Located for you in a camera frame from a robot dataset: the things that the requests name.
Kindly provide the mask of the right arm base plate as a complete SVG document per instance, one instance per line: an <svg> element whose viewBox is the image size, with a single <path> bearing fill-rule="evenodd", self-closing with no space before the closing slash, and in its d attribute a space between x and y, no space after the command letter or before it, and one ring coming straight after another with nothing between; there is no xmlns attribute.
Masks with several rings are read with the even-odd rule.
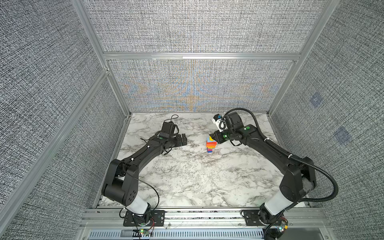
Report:
<svg viewBox="0 0 384 240"><path fill-rule="evenodd" d="M267 227L270 223L264 223L262 222L262 219L259 215L259 210L241 210L240 212L241 216L244 218L246 226L265 226ZM285 218L284 215L280 216L278 219L276 219L276 222L274 223L274 226L284 226L288 224L288 219Z"/></svg>

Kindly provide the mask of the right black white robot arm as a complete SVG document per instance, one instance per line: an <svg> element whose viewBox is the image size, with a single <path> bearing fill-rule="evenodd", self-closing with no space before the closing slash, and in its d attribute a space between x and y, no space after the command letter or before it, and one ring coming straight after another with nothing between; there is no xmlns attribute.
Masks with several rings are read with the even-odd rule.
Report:
<svg viewBox="0 0 384 240"><path fill-rule="evenodd" d="M274 142L267 140L253 125L241 126L237 130L215 131L210 137L217 143L239 141L269 160L283 174L278 191L260 206L260 222L264 225L275 222L281 212L289 210L304 200L316 187L313 161L308 157L294 160L290 154Z"/></svg>

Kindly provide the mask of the light blue wood block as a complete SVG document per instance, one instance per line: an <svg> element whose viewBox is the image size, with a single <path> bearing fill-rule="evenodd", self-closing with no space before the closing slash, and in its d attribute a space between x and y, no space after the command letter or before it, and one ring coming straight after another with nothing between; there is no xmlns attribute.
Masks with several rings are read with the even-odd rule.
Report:
<svg viewBox="0 0 384 240"><path fill-rule="evenodd" d="M209 137L207 138L207 143L215 143L216 141L214 140L214 141L210 141L209 140Z"/></svg>

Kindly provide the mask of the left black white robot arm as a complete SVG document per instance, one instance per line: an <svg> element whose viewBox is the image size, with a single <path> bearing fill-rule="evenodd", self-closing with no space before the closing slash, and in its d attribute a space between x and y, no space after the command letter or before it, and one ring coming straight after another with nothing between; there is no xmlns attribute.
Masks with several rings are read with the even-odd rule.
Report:
<svg viewBox="0 0 384 240"><path fill-rule="evenodd" d="M187 145L185 134L156 134L148 139L137 152L123 160L112 160L105 176L102 195L125 207L133 222L137 225L147 224L153 210L151 205L138 196L139 174L151 160L170 150Z"/></svg>

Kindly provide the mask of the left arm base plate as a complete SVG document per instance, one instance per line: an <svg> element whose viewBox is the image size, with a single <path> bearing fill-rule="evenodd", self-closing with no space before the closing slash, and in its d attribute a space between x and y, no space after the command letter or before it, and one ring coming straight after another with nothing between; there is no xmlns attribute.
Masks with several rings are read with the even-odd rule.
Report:
<svg viewBox="0 0 384 240"><path fill-rule="evenodd" d="M125 213L124 227L163 227L166 211L150 211L145 215L136 215L130 211Z"/></svg>

